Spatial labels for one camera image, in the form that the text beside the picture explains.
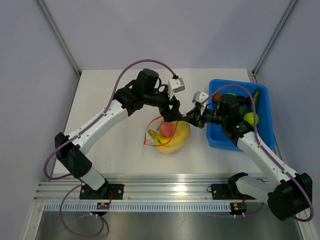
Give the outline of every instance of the peach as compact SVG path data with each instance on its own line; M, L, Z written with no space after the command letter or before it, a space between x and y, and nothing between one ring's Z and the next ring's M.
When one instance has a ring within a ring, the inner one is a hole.
M175 132L173 123L162 121L159 124L159 132L167 138L171 137Z

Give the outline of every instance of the white tabletop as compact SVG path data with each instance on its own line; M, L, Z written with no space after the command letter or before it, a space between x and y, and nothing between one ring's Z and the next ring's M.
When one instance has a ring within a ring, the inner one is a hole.
M140 70L129 70L119 88L135 79ZM155 69L163 83L172 75L166 69ZM180 112L194 106L195 92L208 92L212 79L249 82L247 70L241 69L174 69L183 78L185 90L176 95L181 102ZM108 103L115 81L121 70L84 70L75 94L65 134L81 127ZM154 147L143 145L148 123L159 116L157 107L144 106L118 123L90 150L87 157L102 174L213 174L227 177L246 172L261 177L256 164L244 153L212 148L206 138L206 127L191 127L190 141L179 152L164 155ZM54 175L67 173L57 161Z

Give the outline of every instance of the clear plastic bag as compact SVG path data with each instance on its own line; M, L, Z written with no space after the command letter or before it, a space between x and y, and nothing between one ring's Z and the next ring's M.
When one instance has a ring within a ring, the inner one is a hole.
M163 117L158 116L148 124L143 144L155 147L163 154L173 154L185 145L190 134L189 123L164 122Z

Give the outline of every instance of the stainless steel floor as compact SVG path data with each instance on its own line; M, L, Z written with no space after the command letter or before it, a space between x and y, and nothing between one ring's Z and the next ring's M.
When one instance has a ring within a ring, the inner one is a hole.
M249 206L254 211L257 204ZM65 212L67 224L83 215L83 212ZM100 240L302 240L298 224L293 219L279 221L267 207L255 216L233 219L228 213L196 212L108 212L108 223ZM96 233L101 222L87 217L70 228L80 234ZM60 221L59 213L43 213L37 240L76 240Z

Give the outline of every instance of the yellow ball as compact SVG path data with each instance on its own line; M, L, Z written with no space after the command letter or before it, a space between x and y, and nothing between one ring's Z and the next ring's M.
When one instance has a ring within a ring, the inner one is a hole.
M254 113L248 112L243 116L243 119L246 120L251 126L255 125ZM256 114L256 124L260 121L258 114Z

